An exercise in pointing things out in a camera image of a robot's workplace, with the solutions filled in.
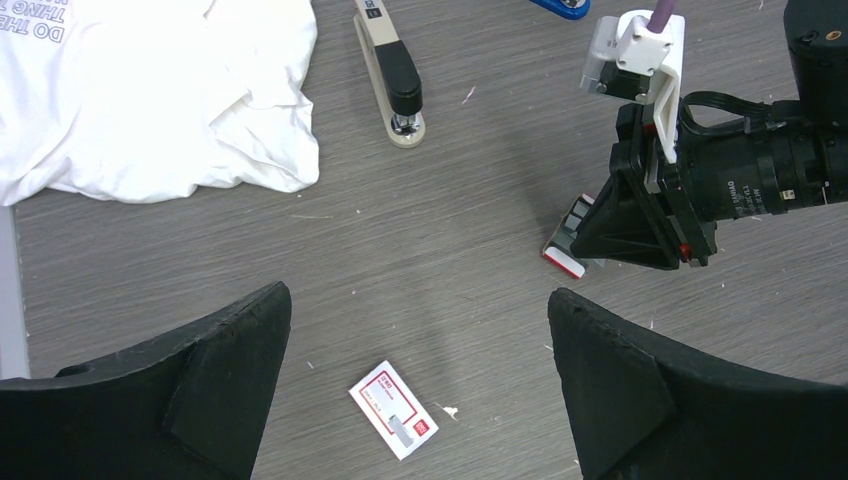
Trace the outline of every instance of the purple cable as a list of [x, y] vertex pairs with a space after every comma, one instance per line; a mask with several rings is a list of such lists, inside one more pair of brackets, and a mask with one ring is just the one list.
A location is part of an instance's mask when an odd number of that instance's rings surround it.
[[648, 22], [648, 30], [653, 33], [661, 33], [665, 30], [665, 26], [673, 13], [674, 0], [657, 0], [657, 8]]

